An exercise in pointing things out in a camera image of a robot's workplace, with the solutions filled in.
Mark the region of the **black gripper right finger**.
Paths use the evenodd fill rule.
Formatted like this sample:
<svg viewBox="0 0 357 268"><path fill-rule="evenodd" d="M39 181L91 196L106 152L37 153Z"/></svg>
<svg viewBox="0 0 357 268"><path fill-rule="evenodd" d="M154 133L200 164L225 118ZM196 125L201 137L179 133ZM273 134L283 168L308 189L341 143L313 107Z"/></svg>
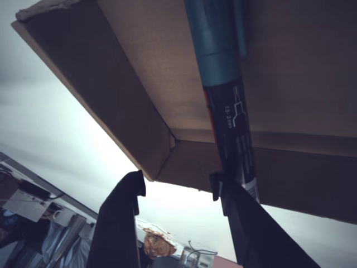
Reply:
<svg viewBox="0 0 357 268"><path fill-rule="evenodd" d="M243 267L319 267L240 183L210 175L213 200L228 218L237 263Z"/></svg>

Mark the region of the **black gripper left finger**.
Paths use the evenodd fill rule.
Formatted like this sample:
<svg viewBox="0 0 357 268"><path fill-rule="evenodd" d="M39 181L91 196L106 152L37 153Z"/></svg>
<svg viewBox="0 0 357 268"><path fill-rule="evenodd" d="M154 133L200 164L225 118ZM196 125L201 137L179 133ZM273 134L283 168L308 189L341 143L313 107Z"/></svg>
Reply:
<svg viewBox="0 0 357 268"><path fill-rule="evenodd" d="M125 175L99 209L87 267L140 267L135 216L146 195L143 172Z"/></svg>

